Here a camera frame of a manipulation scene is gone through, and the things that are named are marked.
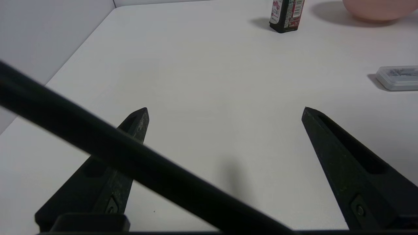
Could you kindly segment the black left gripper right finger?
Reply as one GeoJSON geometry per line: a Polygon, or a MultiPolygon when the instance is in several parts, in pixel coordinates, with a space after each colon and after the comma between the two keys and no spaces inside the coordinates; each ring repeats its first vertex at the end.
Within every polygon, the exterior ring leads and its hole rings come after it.
{"type": "Polygon", "coordinates": [[[417,230],[414,183],[324,113],[301,120],[350,230],[417,230]]]}

